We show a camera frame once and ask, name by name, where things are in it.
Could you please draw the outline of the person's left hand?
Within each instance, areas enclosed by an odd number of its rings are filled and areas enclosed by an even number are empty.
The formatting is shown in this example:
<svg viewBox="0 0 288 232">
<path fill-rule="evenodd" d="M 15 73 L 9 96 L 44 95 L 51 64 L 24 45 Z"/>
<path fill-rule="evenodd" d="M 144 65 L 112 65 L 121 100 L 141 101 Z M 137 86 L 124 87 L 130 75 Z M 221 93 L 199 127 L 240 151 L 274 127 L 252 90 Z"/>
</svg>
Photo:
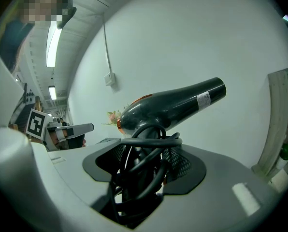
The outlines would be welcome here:
<svg viewBox="0 0 288 232">
<path fill-rule="evenodd" d="M 69 144 L 67 141 L 67 130 L 56 130 L 49 133 L 50 138 L 57 150 L 67 150 L 69 149 Z"/>
</svg>

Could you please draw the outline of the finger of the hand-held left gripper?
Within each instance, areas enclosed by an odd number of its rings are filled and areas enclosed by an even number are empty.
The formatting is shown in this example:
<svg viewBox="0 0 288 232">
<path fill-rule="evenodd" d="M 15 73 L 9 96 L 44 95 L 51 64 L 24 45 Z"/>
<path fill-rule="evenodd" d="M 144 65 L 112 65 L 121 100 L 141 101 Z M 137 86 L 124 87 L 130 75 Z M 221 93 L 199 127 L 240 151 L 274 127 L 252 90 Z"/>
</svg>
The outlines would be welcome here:
<svg viewBox="0 0 288 232">
<path fill-rule="evenodd" d="M 66 129 L 69 149 L 81 148 L 85 143 L 85 134 L 94 130 L 92 123 L 70 126 Z"/>
</svg>

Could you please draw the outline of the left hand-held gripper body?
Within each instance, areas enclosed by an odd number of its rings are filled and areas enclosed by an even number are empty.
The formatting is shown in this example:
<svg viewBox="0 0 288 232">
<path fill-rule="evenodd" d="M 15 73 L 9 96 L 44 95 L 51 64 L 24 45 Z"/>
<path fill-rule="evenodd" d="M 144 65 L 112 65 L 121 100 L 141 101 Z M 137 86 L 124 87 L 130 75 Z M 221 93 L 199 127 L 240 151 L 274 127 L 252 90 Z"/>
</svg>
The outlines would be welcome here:
<svg viewBox="0 0 288 232">
<path fill-rule="evenodd" d="M 57 130 L 66 130 L 59 118 L 31 109 L 25 133 L 43 144 L 47 151 L 58 151 L 49 135 L 50 132 Z"/>
</svg>

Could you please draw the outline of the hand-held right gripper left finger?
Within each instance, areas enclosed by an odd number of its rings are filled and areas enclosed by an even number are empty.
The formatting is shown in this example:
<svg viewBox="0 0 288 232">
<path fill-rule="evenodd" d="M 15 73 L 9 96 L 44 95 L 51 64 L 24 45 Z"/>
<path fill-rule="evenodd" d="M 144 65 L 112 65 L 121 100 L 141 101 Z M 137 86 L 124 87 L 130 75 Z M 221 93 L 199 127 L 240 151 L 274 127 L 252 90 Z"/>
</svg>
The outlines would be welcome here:
<svg viewBox="0 0 288 232">
<path fill-rule="evenodd" d="M 90 206 L 106 194 L 108 183 L 97 182 L 82 166 L 84 158 L 119 144 L 113 140 L 78 149 L 48 152 L 31 143 L 41 180 L 58 212 L 58 232 L 123 232 L 125 228 Z"/>
</svg>

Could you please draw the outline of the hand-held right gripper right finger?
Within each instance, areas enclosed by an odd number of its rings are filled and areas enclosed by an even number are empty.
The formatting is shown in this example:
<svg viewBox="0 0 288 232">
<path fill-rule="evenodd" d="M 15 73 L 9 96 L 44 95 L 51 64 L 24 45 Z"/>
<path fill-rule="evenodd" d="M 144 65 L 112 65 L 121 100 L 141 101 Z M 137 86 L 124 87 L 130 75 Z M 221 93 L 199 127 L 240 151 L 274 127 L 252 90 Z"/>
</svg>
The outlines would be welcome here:
<svg viewBox="0 0 288 232">
<path fill-rule="evenodd" d="M 277 201 L 277 193 L 230 157 L 183 145 L 206 165 L 204 180 L 189 194 L 165 196 L 137 232 L 248 232 Z"/>
</svg>

